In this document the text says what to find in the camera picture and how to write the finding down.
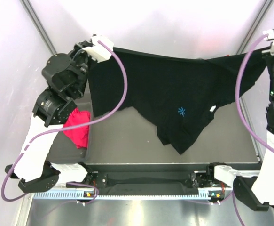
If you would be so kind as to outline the black t shirt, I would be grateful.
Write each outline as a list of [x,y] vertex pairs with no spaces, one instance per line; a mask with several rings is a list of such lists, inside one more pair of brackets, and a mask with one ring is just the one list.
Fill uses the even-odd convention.
[[[266,68],[263,49],[255,50],[243,73],[240,95]],[[214,119],[218,108],[235,101],[235,85],[245,54],[211,59],[180,59],[115,49],[124,65],[128,90],[119,110],[134,107],[157,127],[163,145],[183,154]],[[121,69],[112,57],[90,63],[89,88],[95,117],[115,108],[124,90]]]

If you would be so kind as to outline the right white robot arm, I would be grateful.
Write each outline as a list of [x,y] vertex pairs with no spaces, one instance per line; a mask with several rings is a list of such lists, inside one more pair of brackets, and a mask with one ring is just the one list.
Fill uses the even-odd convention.
[[254,57],[262,61],[259,65],[268,69],[270,78],[270,102],[266,107],[267,141],[255,134],[243,116],[240,118],[252,137],[266,148],[259,174],[254,176],[226,164],[217,164],[205,175],[205,179],[211,186],[224,182],[232,187],[235,197],[251,210],[267,211],[274,208],[274,52],[269,48],[250,50],[245,54],[237,75],[235,100],[239,105],[245,71]]

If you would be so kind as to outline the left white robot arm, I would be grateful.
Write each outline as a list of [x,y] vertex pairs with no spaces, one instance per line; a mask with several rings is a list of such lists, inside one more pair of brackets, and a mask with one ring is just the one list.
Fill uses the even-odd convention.
[[76,43],[69,53],[51,56],[41,74],[47,88],[39,95],[32,111],[28,134],[19,157],[5,168],[7,178],[18,179],[24,193],[46,192],[58,184],[91,185],[93,175],[83,163],[56,164],[47,160],[49,150],[60,132],[78,132],[67,128],[77,109],[75,100],[86,89],[92,43]]

